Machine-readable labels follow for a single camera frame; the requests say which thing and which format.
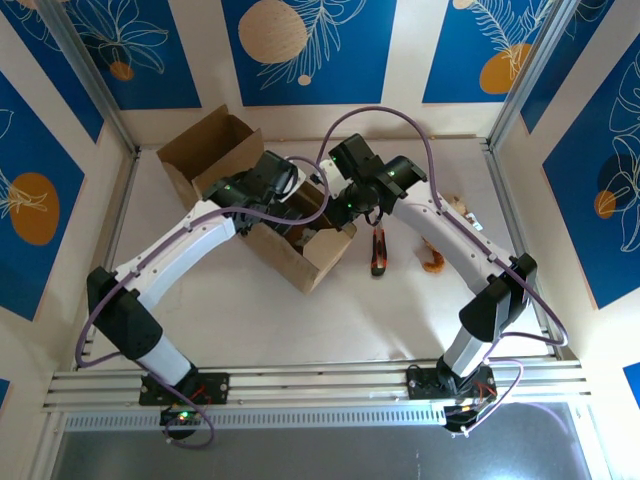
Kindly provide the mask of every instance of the orange circle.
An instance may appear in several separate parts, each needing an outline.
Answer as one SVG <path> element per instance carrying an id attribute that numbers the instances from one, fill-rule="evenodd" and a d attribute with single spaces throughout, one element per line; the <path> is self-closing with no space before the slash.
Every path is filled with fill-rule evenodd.
<path id="1" fill-rule="evenodd" d="M 594 202 L 596 214 L 600 218 L 610 218 L 616 211 L 616 197 L 608 190 L 601 191 L 596 195 L 596 201 Z"/>
<path id="2" fill-rule="evenodd" d="M 60 219 L 60 202 L 56 187 L 39 173 L 23 173 L 13 181 L 12 187 L 19 190 L 10 190 L 9 193 L 12 199 L 17 200 L 17 205 L 9 212 L 13 229 L 20 238 L 31 245 L 46 245 L 55 235 Z M 30 206 L 29 200 L 38 207 Z"/>
<path id="3" fill-rule="evenodd" d="M 491 57 L 480 73 L 480 88 L 489 94 L 508 93 L 529 50 L 531 45 L 520 43 Z"/>
<path id="4" fill-rule="evenodd" d="M 131 68 L 124 62 L 113 62 L 111 65 L 109 65 L 109 71 L 111 72 L 111 75 L 123 82 L 128 82 L 133 78 L 134 75 L 133 68 Z"/>

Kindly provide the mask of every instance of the black mounting bracket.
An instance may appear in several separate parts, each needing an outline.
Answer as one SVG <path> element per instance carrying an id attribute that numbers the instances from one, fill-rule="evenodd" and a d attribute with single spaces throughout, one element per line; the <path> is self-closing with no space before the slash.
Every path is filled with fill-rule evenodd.
<path id="1" fill-rule="evenodd" d="M 193 377 L 193 384 L 189 385 L 188 392 L 181 386 L 184 380 L 176 385 L 176 390 L 196 405 L 226 405 L 229 395 L 229 378 L 228 373 L 197 372 Z M 165 390 L 150 375 L 142 377 L 138 403 L 144 407 L 171 406 L 176 403 L 183 405 L 180 399 Z"/>
<path id="2" fill-rule="evenodd" d="M 461 385 L 458 392 L 452 392 L 440 381 L 437 368 L 420 368 L 411 365 L 406 372 L 407 390 L 410 400 L 446 400 L 450 398 L 471 399 L 481 396 L 479 385 L 488 385 L 495 390 L 493 371 L 486 365 L 479 366 L 469 375 L 465 384 Z"/>

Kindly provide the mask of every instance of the white wall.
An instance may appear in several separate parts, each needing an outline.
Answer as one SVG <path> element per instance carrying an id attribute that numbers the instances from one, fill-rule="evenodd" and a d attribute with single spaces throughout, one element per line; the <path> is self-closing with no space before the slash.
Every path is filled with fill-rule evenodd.
<path id="1" fill-rule="evenodd" d="M 502 103 L 422 104 L 450 0 L 397 1 L 382 104 L 416 118 L 431 135 L 487 135 Z M 340 115 L 356 107 L 243 107 L 221 1 L 169 0 L 169 4 L 203 108 L 123 112 L 142 145 L 166 143 L 223 103 L 251 127 L 260 127 L 267 140 L 322 138 Z M 370 138 L 416 137 L 402 120 L 381 113 L 355 117 L 336 135 L 346 137 L 354 131 Z"/>
<path id="2" fill-rule="evenodd" d="M 640 409 L 622 368 L 640 361 L 640 289 L 595 309 L 542 163 L 638 33 L 638 1 L 616 0 L 531 136 L 518 119 L 498 152 L 544 293 L 592 381 L 608 453 L 630 479 L 640 475 Z"/>
<path id="3" fill-rule="evenodd" d="M 11 381 L 0 416 L 0 476 L 8 480 L 31 463 L 44 421 L 40 408 L 77 331 L 74 319 L 123 152 L 107 127 L 93 143 L 2 15 L 0 46 L 2 73 L 85 173 L 36 319 L 0 308 L 0 378 Z"/>

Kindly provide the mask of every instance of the gray floor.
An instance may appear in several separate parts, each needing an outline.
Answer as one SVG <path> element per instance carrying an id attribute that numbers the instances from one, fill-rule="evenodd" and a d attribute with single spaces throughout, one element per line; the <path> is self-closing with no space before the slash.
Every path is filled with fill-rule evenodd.
<path id="1" fill-rule="evenodd" d="M 155 432 L 68 433 L 53 478 L 589 478 L 567 407 L 549 407 L 506 405 L 469 439 L 442 427 L 224 430 L 194 452 Z"/>

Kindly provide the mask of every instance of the white leaf drawing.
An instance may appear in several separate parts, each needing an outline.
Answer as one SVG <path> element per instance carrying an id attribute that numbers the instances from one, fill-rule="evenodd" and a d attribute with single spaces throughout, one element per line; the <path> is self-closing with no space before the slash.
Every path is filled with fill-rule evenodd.
<path id="1" fill-rule="evenodd" d="M 602 218 L 622 214 L 620 251 L 630 253 L 640 248 L 640 51 L 620 81 L 609 115 L 609 130 L 614 134 L 611 143 L 618 171 L 604 190 L 608 194 L 598 196 L 601 201 L 596 204 L 596 212 Z"/>
<path id="2" fill-rule="evenodd" d="M 260 90 L 285 79 L 291 83 L 302 76 L 310 79 L 331 54 L 340 52 L 341 39 L 338 27 L 355 18 L 365 7 L 367 0 L 357 0 L 356 8 L 346 14 L 345 6 L 356 0 L 293 0 L 290 6 L 300 16 L 307 31 L 307 43 L 291 60 L 282 63 L 263 64 L 258 74 L 265 77 Z"/>
<path id="3" fill-rule="evenodd" d="M 107 65 L 117 62 L 164 73 L 164 62 L 153 48 L 164 44 L 169 32 L 138 20 L 137 0 L 108 0 L 106 5 L 102 0 L 71 0 L 66 10 L 87 48 Z M 124 74 L 116 78 L 130 79 Z"/>
<path id="4" fill-rule="evenodd" d="M 564 33 L 572 40 L 576 38 L 576 32 L 580 23 L 592 23 L 598 21 L 604 11 L 607 9 L 609 0 L 582 0 L 569 20 Z"/>
<path id="5" fill-rule="evenodd" d="M 9 132 L 14 112 L 0 109 L 0 140 Z M 47 194 L 30 195 L 16 188 L 0 170 L 0 219 L 6 217 L 12 209 L 20 211 L 20 207 L 29 207 L 46 212 L 47 207 L 42 204 Z"/>
<path id="6" fill-rule="evenodd" d="M 480 32 L 489 37 L 494 50 L 504 52 L 509 59 L 511 79 L 516 77 L 524 60 L 523 45 L 540 29 L 554 2 L 540 0 L 534 7 L 533 0 L 529 0 L 520 16 L 513 11 L 511 0 L 473 0 L 469 5 Z"/>
<path id="7" fill-rule="evenodd" d="M 38 14 L 38 12 L 32 8 L 23 5 L 18 0 L 2 0 L 7 6 L 9 11 L 18 19 L 22 24 L 25 31 L 36 40 L 40 40 L 51 50 L 56 52 L 60 51 L 58 44 L 51 36 L 51 32 L 44 24 L 44 21 Z"/>

